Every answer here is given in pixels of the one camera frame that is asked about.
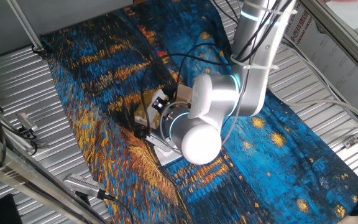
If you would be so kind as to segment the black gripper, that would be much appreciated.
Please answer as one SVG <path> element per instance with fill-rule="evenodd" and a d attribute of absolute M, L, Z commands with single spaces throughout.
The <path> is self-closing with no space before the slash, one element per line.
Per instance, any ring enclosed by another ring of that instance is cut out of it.
<path fill-rule="evenodd" d="M 165 100 L 159 96 L 155 99 L 152 108 L 160 113 L 159 125 L 162 125 L 163 119 L 167 118 L 170 111 L 178 104 L 179 102 L 174 102 L 166 105 Z"/>

